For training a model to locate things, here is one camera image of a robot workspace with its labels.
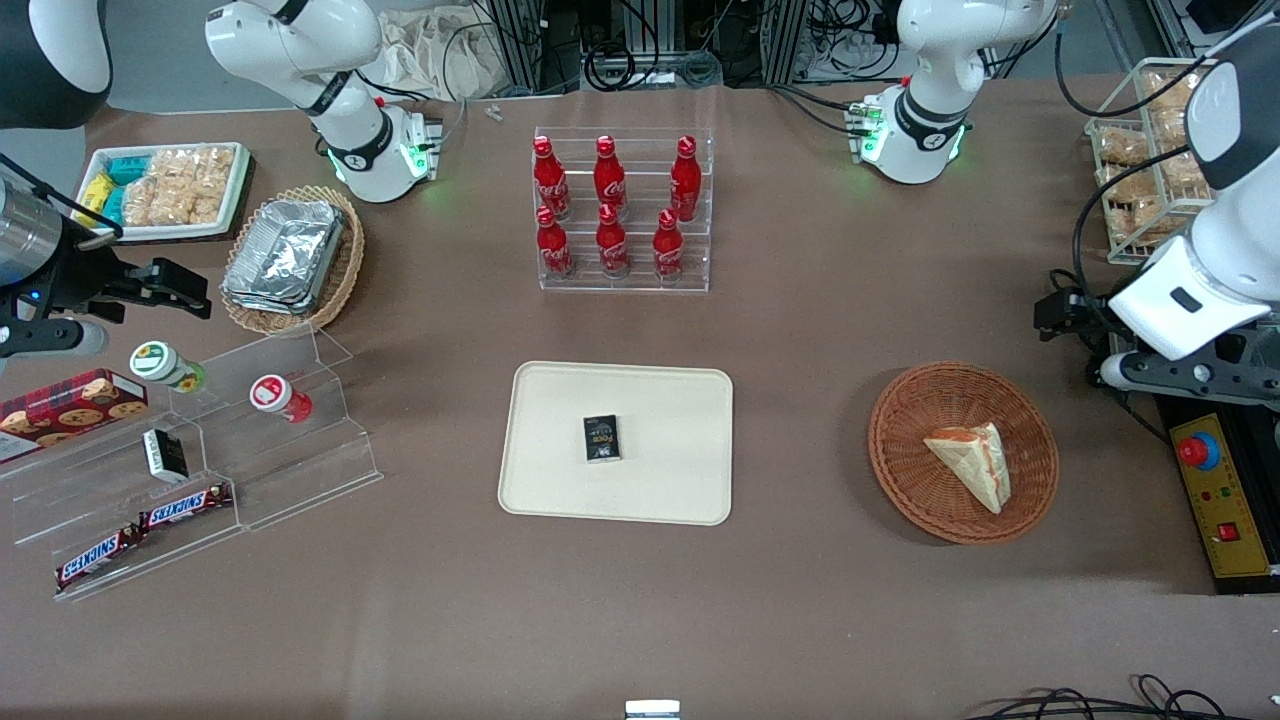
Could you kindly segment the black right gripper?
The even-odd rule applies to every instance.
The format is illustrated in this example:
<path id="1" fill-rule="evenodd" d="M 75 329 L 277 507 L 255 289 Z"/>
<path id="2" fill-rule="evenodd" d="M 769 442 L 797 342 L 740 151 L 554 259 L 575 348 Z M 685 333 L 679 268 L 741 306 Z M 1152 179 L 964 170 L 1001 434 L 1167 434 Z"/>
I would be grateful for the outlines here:
<path id="1" fill-rule="evenodd" d="M 137 304 L 165 305 L 201 320 L 211 318 L 212 307 L 205 297 L 209 281 L 204 275 L 166 258 L 137 266 L 120 260 L 109 247 L 77 249 L 87 237 L 79 225 L 61 229 L 52 256 L 18 283 L 20 311 L 32 311 L 32 319 L 76 311 L 122 323 L 124 313 L 115 306 Z"/>

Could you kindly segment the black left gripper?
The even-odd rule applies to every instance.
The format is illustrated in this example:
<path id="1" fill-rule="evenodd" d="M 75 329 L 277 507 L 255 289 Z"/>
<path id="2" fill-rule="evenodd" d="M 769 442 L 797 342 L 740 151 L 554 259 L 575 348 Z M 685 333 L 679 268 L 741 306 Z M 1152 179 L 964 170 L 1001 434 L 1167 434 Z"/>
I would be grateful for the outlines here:
<path id="1" fill-rule="evenodd" d="M 1050 304 L 1034 306 L 1034 328 L 1041 342 L 1080 334 L 1091 354 L 1125 354 L 1133 350 L 1130 329 L 1108 305 L 1108 293 L 1056 290 Z"/>

